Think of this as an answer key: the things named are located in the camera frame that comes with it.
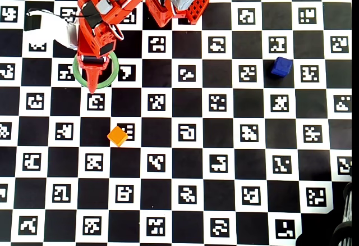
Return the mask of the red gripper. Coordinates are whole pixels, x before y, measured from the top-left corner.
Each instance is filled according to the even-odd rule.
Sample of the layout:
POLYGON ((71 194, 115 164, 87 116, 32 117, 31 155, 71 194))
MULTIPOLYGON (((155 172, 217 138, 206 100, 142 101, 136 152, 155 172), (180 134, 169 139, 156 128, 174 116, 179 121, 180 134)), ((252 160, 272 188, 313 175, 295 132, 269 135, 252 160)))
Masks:
POLYGON ((105 23, 93 29, 87 21, 79 21, 77 58, 80 67, 85 70, 87 87, 95 93, 99 76, 107 68, 107 56, 116 46, 116 37, 105 23))

